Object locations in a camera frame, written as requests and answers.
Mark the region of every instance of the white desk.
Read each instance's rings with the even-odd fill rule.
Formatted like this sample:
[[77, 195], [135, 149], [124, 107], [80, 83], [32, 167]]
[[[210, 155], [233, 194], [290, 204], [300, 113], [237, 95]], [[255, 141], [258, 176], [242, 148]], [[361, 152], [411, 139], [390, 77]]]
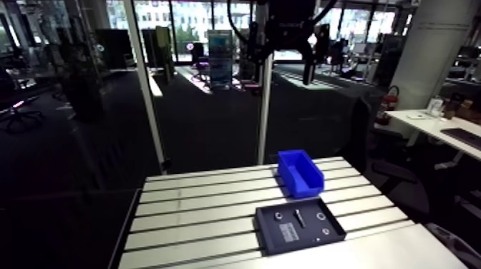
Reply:
[[468, 144], [441, 132], [442, 129], [447, 128], [462, 128], [468, 132], [481, 136], [481, 126], [458, 117], [453, 117], [452, 119], [441, 119], [435, 117], [430, 117], [429, 119], [408, 118], [408, 115], [416, 115], [421, 113], [424, 114], [423, 110], [401, 110], [387, 112], [389, 116], [414, 127], [416, 130], [435, 137], [458, 149], [460, 152], [464, 152], [475, 159], [481, 160], [481, 150], [471, 147]]
[[275, 165], [149, 177], [119, 268], [465, 268], [344, 159], [314, 162], [345, 241], [262, 256], [256, 207], [290, 202]]

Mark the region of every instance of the black cable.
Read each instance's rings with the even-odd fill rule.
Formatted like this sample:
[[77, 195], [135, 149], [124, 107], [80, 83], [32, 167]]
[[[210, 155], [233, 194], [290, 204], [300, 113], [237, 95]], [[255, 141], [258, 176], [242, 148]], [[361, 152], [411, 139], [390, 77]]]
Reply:
[[[234, 31], [235, 35], [239, 38], [239, 40], [241, 40], [242, 42], [244, 43], [248, 43], [248, 40], [239, 32], [239, 30], [237, 29], [237, 27], [234, 25], [234, 22], [232, 21], [232, 14], [231, 14], [231, 11], [230, 11], [230, 4], [231, 4], [232, 0], [227, 0], [227, 18], [229, 20], [229, 24], [230, 24], [230, 27], [232, 28], [232, 30]], [[323, 9], [321, 11], [321, 13], [316, 16], [316, 18], [313, 20], [313, 21], [310, 21], [309, 23], [312, 24], [312, 26], [316, 25], [318, 22], [320, 22], [322, 20], [322, 18], [324, 18], [326, 16], [326, 14], [331, 11], [332, 7], [336, 4], [337, 0], [330, 0], [330, 2], [326, 5], [326, 8]], [[286, 43], [284, 43], [283, 45], [286, 45], [286, 44], [289, 44], [293, 41], [296, 41], [299, 37], [303, 36], [304, 34], [306, 34], [306, 32], [309, 31], [309, 28], [311, 28], [311, 26], [308, 26], [306, 27], [306, 30], [305, 31], [302, 31], [301, 33], [299, 33], [298, 35], [296, 35], [294, 38], [292, 38], [291, 40], [287, 41]]]
[[232, 14], [230, 12], [230, 3], [232, 0], [227, 0], [227, 19], [229, 20], [230, 27], [234, 31], [235, 35], [239, 38], [244, 43], [248, 43], [249, 41], [239, 32], [237, 27], [234, 25], [234, 22], [232, 21]]
[[292, 39], [282, 43], [281, 46], [285, 46], [285, 45], [289, 45], [290, 43], [296, 41], [299, 37], [303, 36], [304, 34], [306, 34], [307, 32], [310, 31], [310, 28], [311, 27], [314, 27], [318, 22], [320, 22], [326, 15], [329, 11], [331, 11], [331, 9], [333, 8], [333, 6], [336, 4], [337, 0], [330, 0], [329, 3], [327, 3], [326, 5], [326, 8], [322, 9], [321, 13], [319, 15], [316, 16], [316, 18], [313, 20], [313, 21], [308, 21], [308, 23], [312, 24], [312, 25], [308, 25], [304, 31], [301, 31], [299, 34], [297, 34], [295, 37], [293, 37]]

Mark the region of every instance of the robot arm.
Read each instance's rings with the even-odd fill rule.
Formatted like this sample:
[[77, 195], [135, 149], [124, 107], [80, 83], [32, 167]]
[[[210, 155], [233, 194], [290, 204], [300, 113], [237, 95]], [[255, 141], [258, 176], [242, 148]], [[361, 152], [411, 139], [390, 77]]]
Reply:
[[275, 50], [296, 49], [302, 54], [305, 61], [303, 83], [309, 84], [314, 76], [316, 57], [314, 57], [307, 39], [313, 34], [314, 26], [326, 16], [337, 0], [330, 0], [326, 8], [315, 18], [313, 12], [316, 0], [298, 1], [295, 9], [292, 8], [291, 0], [258, 1], [260, 5], [269, 3], [264, 45], [257, 44], [257, 22], [254, 21], [249, 26], [248, 39], [235, 27], [230, 11], [231, 2], [232, 0], [227, 0], [229, 24], [239, 40], [247, 44], [248, 59], [256, 64], [256, 69], [259, 69], [266, 58]]

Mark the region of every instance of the white vertical pole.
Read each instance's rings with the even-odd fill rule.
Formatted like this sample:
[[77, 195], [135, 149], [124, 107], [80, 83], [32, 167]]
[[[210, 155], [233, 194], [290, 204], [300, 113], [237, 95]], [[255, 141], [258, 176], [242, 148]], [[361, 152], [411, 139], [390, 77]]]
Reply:
[[257, 149], [258, 165], [264, 163], [264, 155], [266, 153], [267, 121], [269, 117], [269, 101], [271, 100], [272, 58], [273, 55], [271, 54], [264, 62], [261, 127], [259, 128], [259, 143]]
[[[264, 26], [268, 20], [268, 5], [257, 6], [256, 20], [259, 23], [258, 38], [263, 43], [266, 40], [264, 34]], [[267, 135], [267, 121], [269, 116], [269, 101], [271, 100], [271, 72], [272, 72], [273, 54], [269, 55], [264, 61], [264, 68], [261, 69], [261, 86], [262, 92], [262, 107], [261, 107], [261, 122], [259, 127], [259, 139], [257, 148], [257, 164], [264, 163], [264, 156], [266, 154], [266, 135]]]
[[160, 143], [159, 130], [157, 128], [157, 122], [155, 120], [154, 107], [150, 98], [150, 85], [148, 81], [147, 68], [145, 67], [144, 53], [142, 50], [142, 44], [140, 43], [139, 27], [135, 18], [135, 6], [133, 0], [124, 0], [125, 16], [129, 24], [130, 41], [134, 47], [134, 52], [137, 57], [137, 74], [140, 80], [140, 89], [144, 97], [145, 109], [147, 110], [147, 117], [149, 119], [150, 131], [152, 133], [152, 139], [154, 140], [155, 152], [157, 153], [157, 160], [159, 167], [162, 167], [164, 162], [164, 154], [162, 153], [162, 144]]

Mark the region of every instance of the red fire extinguisher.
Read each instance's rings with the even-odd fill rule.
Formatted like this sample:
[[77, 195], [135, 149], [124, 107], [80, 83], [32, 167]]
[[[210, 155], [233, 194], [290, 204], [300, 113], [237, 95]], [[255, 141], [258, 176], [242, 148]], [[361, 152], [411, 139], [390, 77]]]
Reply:
[[392, 111], [396, 108], [399, 101], [399, 88], [396, 85], [392, 85], [386, 95], [382, 97], [381, 106], [376, 116], [376, 123], [380, 125], [388, 125], [391, 117], [386, 114], [386, 111]]

